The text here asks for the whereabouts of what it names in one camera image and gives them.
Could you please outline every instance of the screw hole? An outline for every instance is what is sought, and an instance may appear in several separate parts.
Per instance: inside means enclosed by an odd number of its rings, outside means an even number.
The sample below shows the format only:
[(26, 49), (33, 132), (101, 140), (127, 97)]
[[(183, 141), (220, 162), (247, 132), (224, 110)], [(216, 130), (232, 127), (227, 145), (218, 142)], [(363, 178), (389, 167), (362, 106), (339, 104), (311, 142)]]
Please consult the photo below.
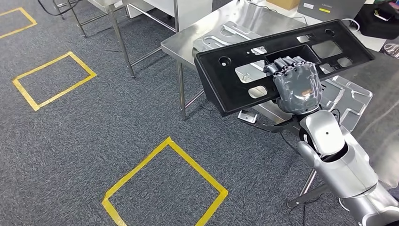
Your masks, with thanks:
[(326, 29), (326, 30), (325, 30), (325, 33), (328, 34), (328, 35), (330, 35), (331, 37), (334, 37), (334, 36), (335, 36), (335, 32), (332, 31), (332, 30), (330, 30), (330, 29)]
[(219, 63), (223, 66), (223, 67), (225, 67), (225, 66), (228, 66), (229, 64), (231, 64), (231, 60), (230, 60), (230, 58), (228, 58), (228, 57), (221, 57), (220, 59), (219, 59)]

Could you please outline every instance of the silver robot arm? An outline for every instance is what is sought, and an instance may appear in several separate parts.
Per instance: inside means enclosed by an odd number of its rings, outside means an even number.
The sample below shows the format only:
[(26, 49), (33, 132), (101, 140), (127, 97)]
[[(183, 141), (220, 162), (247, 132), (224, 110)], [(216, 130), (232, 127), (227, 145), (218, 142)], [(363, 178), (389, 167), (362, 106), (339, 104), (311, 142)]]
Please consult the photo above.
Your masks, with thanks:
[(315, 64), (288, 56), (266, 65), (264, 72), (273, 75), (279, 108), (292, 113), (312, 141), (299, 142), (298, 152), (344, 200), (358, 224), (399, 225), (399, 204), (378, 182), (367, 153), (331, 112), (320, 110), (322, 89)]
[[(378, 182), (369, 156), (332, 113), (320, 110), (300, 121), (313, 141), (298, 143), (298, 152), (322, 176), (333, 193), (362, 226), (386, 226), (399, 221), (399, 204)], [(319, 154), (330, 156), (320, 158)]]

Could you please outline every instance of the gray carpet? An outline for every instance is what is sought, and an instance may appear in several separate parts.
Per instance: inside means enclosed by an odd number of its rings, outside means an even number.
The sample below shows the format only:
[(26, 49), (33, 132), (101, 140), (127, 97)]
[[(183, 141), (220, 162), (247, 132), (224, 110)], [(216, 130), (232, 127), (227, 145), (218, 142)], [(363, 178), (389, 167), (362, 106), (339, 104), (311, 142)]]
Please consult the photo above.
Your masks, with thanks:
[[(214, 0), (214, 8), (227, 2)], [(235, 115), (220, 117), (204, 97), (182, 121), (174, 59), (157, 53), (134, 67), (132, 79), (122, 54), (113, 52), (119, 46), (108, 18), (86, 25), (84, 39), (71, 13), (65, 20), (49, 16), (36, 1), (0, 0), (0, 6), (1, 12), (23, 7), (38, 23), (0, 39), (1, 226), (115, 225), (101, 205), (105, 192), (168, 136), (229, 191), (207, 225), (302, 224), (302, 206), (288, 217), (285, 203), (299, 194), (310, 168), (279, 135), (239, 123)], [(85, 1), (76, 12), (82, 21), (101, 13)], [(172, 35), (145, 16), (127, 20), (123, 10), (117, 14), (132, 59)], [(0, 35), (25, 26), (23, 18), (5, 18)], [(12, 80), (68, 51), (97, 76), (35, 112)], [(201, 84), (195, 71), (184, 68), (184, 75), (191, 97)], [(64, 59), (21, 84), (40, 103), (86, 76)], [(166, 148), (110, 201), (127, 225), (189, 226), (217, 195)], [(354, 225), (332, 194), (306, 208), (306, 225), (324, 224)]]

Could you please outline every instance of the metal table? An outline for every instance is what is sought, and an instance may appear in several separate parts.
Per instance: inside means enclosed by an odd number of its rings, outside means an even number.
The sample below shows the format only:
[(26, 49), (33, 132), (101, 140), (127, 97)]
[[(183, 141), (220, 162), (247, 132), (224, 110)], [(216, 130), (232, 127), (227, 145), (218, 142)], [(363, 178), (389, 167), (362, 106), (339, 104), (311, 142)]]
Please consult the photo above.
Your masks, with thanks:
[[(190, 27), (164, 40), (161, 43), (162, 50), (178, 61), (177, 72), (179, 78), (180, 111), (183, 119), (186, 117), (185, 109), (200, 97), (204, 93), (204, 90), (201, 90), (187, 103), (185, 102), (183, 72), (179, 64), (183, 63), (196, 70), (194, 65), (195, 52), (193, 52), (193, 42), (227, 21), (232, 21), (261, 36), (268, 36), (306, 26), (306, 24), (295, 19), (256, 6), (254, 3), (250, 4), (246, 0), (234, 0), (200, 19)], [(259, 105), (259, 109), (257, 110), (275, 122), (287, 120), (286, 115), (279, 116), (281, 110), (272, 103)]]
[[(64, 6), (68, 6), (69, 8), (71, 8), (71, 4), (77, 2), (76, 0), (66, 0), (66, 3), (62, 3), (62, 4), (56, 4), (55, 0), (53, 0), (54, 6), (55, 8), (58, 10), (58, 13), (60, 13), (60, 8), (64, 7)], [(86, 24), (89, 24), (97, 19), (100, 19), (104, 16), (107, 15), (111, 15), (111, 21), (112, 21), (112, 25), (113, 28), (115, 30), (116, 33), (116, 37), (118, 40), (118, 43), (120, 45), (120, 48), (122, 50), (122, 54), (123, 57), (125, 59), (126, 62), (126, 67), (129, 70), (129, 73), (132, 75), (133, 78), (135, 78), (135, 73), (133, 71), (133, 66), (142, 62), (143, 60), (145, 60), (146, 58), (150, 57), (151, 55), (157, 53), (158, 51), (161, 51), (161, 47), (158, 47), (154, 50), (152, 50), (151, 52), (147, 53), (146, 55), (142, 56), (141, 58), (135, 60), (134, 62), (130, 62), (129, 60), (129, 56), (128, 56), (128, 52), (126, 51), (126, 47), (125, 47), (125, 43), (123, 41), (122, 38), (122, 34), (120, 33), (119, 30), (119, 26), (118, 26), (118, 21), (116, 19), (115, 16), (115, 11), (120, 10), (122, 8), (124, 8), (126, 10), (126, 13), (128, 15), (128, 9), (127, 9), (127, 5), (131, 6), (132, 8), (134, 8), (135, 10), (139, 11), (140, 13), (148, 16), (150, 19), (158, 22), (159, 24), (161, 24), (162, 26), (170, 29), (173, 32), (179, 31), (179, 21), (178, 21), (178, 5), (177, 5), (177, 0), (174, 0), (174, 9), (175, 9), (175, 28), (167, 25), (166, 23), (160, 21), (159, 19), (155, 18), (154, 16), (148, 14), (147, 12), (145, 12), (144, 10), (141, 10), (139, 7), (133, 5), (132, 3), (130, 3), (129, 0), (88, 0), (88, 2), (90, 2), (91, 4), (93, 4), (94, 6), (96, 6), (98, 9), (100, 9), (101, 11), (103, 11), (102, 14), (91, 18), (85, 22), (80, 22), (78, 17), (76, 16), (75, 10), (72, 8), (71, 11), (76, 19), (76, 21), (78, 22), (78, 27), (80, 28), (83, 36), (85, 38), (87, 38), (87, 35), (83, 29), (83, 26)]]
[[(196, 70), (194, 64), (196, 52), (193, 51), (193, 42), (196, 39), (227, 21), (233, 21), (261, 36), (306, 26), (295, 19), (256, 6), (254, 2), (234, 0), (161, 43), (163, 51), (178, 61), (180, 111), (183, 118), (186, 116), (185, 109), (204, 93), (201, 90), (190, 101), (185, 102), (181, 63)], [(396, 150), (399, 147), (399, 142), (395, 141), (399, 140), (399, 130), (397, 129), (399, 120), (395, 117), (387, 117), (387, 115), (394, 116), (394, 112), (399, 113), (399, 89), (397, 88), (399, 62), (377, 52), (375, 52), (375, 56), (375, 61), (349, 69), (341, 73), (340, 76), (374, 93), (374, 98), (352, 134), (370, 155), (371, 165), (380, 180), (386, 187), (395, 187), (399, 180), (399, 154), (394, 151), (395, 147)], [(271, 102), (258, 105), (255, 109), (275, 123), (287, 120), (286, 114), (281, 115), (281, 110)], [(314, 176), (315, 171), (312, 171), (301, 194), (308, 191)]]

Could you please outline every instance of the gray robotic hand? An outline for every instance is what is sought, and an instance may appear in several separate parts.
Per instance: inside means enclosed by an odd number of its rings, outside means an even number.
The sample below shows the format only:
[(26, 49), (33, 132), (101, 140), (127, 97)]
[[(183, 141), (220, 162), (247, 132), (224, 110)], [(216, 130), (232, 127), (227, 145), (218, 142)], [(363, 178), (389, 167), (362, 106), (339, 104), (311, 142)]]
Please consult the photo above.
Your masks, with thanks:
[(304, 114), (319, 107), (321, 83), (315, 64), (300, 58), (278, 58), (264, 68), (273, 74), (280, 97), (276, 103), (287, 113)]

